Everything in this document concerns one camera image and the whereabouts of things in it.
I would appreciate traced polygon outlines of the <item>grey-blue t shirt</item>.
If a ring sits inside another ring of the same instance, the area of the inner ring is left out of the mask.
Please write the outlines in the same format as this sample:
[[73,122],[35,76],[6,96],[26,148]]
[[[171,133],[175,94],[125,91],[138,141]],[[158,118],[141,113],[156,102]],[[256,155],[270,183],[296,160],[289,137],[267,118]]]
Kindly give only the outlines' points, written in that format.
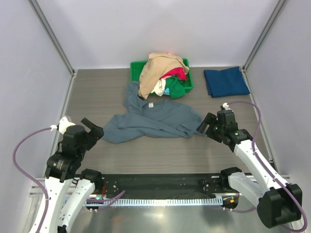
[[163,99],[148,102],[138,96],[139,83],[130,82],[123,102],[128,112],[116,114],[104,126],[103,140],[119,144],[142,136],[191,138],[201,116],[190,106]]

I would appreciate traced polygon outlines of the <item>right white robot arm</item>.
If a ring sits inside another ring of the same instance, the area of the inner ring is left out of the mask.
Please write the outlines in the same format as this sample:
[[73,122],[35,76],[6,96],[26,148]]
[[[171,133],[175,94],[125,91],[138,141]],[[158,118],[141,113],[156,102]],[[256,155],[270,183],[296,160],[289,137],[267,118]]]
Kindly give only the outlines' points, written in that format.
[[225,192],[234,189],[245,196],[265,227],[270,229],[301,219],[301,188],[287,182],[269,164],[251,134],[239,129],[231,109],[222,109],[216,115],[208,113],[197,131],[227,145],[248,167],[252,180],[239,168],[231,167],[221,171],[219,186]]

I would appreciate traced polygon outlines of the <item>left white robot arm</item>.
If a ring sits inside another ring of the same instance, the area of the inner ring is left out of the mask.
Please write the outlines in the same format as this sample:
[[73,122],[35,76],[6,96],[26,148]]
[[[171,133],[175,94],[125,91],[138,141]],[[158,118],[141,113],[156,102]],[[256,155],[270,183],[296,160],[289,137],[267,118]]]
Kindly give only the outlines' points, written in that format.
[[88,197],[102,191],[101,172],[85,169],[81,172],[69,200],[65,201],[86,152],[104,135],[103,128],[87,118],[83,118],[81,123],[76,125],[63,117],[56,127],[63,139],[56,152],[47,160],[44,194],[30,229],[32,233],[69,233]]

